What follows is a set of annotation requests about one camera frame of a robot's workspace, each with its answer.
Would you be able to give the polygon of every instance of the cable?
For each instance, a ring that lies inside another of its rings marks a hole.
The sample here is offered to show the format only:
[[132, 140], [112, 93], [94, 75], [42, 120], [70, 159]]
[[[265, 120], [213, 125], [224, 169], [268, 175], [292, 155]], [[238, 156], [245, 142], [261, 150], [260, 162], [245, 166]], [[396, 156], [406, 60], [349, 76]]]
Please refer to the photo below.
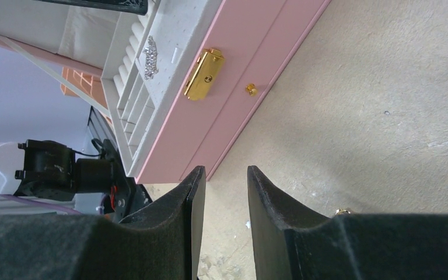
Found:
[[111, 208], [112, 208], [112, 209], [116, 209], [116, 206], [115, 206], [115, 204], [114, 204], [115, 197], [116, 197], [116, 193], [117, 193], [117, 187], [116, 187], [116, 186], [113, 186], [113, 187], [111, 188]]
[[86, 153], [78, 152], [77, 150], [73, 150], [73, 152], [75, 152], [75, 153], [77, 153], [77, 154], [79, 154], [79, 155], [83, 155], [83, 156], [90, 156], [90, 157], [92, 157], [92, 158], [93, 158], [93, 157], [96, 158], [96, 157], [102, 155], [101, 153], [98, 154], [98, 155], [88, 155], [88, 154], [86, 154]]
[[97, 207], [100, 215], [104, 215], [104, 200], [107, 198], [107, 196], [107, 194], [102, 194], [99, 206]]
[[12, 194], [0, 194], [0, 197], [4, 197], [8, 200], [16, 201], [16, 202], [23, 203], [23, 204], [28, 204], [28, 205], [32, 205], [32, 206], [43, 207], [43, 208], [52, 209], [52, 210], [56, 210], [56, 211], [66, 212], [68, 214], [74, 214], [74, 215], [82, 214], [81, 212], [76, 211], [71, 208], [68, 208], [68, 207], [54, 205], [54, 204], [41, 202], [41, 201], [29, 200], [29, 199], [25, 199], [22, 197], [16, 197]]
[[73, 152], [75, 152], [75, 153], [77, 153], [79, 155], [83, 155], [83, 156], [90, 156], [92, 158], [93, 157], [96, 158], [98, 156], [104, 157], [106, 155], [106, 150], [104, 149], [104, 144], [102, 144], [102, 141], [100, 141], [97, 138], [93, 138], [92, 139], [92, 145], [95, 148], [95, 150], [97, 150], [99, 152], [98, 155], [88, 155], [86, 153], [78, 152], [77, 150], [73, 150]]

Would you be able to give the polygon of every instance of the drawer handle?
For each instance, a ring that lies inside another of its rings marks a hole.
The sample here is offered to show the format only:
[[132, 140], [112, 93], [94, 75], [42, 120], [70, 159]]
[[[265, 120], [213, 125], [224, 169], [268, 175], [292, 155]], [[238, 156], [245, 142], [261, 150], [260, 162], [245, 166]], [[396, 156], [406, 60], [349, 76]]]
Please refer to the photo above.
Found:
[[258, 93], [258, 89], [255, 87], [255, 84], [253, 84], [253, 83], [247, 85], [244, 89], [248, 92], [248, 94], [251, 97], [257, 95], [257, 93]]

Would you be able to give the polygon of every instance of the gold latch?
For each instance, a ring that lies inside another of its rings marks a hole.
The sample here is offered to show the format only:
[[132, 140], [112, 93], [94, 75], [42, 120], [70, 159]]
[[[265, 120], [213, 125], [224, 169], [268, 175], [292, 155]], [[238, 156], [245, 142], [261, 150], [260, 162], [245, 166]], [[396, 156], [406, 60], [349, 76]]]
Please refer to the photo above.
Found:
[[224, 61], [219, 50], [215, 48], [203, 50], [197, 63], [193, 66], [190, 78], [184, 88], [184, 95], [193, 101], [204, 99], [221, 71]]

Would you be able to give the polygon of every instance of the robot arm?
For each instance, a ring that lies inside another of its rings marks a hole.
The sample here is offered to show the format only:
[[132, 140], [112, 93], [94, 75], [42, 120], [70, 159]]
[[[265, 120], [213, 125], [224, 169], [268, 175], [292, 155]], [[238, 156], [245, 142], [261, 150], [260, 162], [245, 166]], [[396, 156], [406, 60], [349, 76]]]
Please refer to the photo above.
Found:
[[95, 143], [100, 158], [78, 160], [78, 152], [53, 141], [0, 143], [0, 194], [71, 201], [79, 193], [105, 193], [115, 220], [151, 203], [145, 187], [125, 176], [110, 141]]

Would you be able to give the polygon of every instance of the pink cabinet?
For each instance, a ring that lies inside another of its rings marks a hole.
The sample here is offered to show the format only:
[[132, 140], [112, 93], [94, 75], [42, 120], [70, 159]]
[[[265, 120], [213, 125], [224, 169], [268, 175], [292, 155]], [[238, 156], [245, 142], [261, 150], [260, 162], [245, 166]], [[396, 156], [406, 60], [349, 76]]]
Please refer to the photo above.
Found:
[[210, 179], [329, 1], [223, 0], [199, 50], [219, 49], [225, 64], [198, 101], [183, 94], [187, 68], [137, 182], [175, 183], [197, 165]]

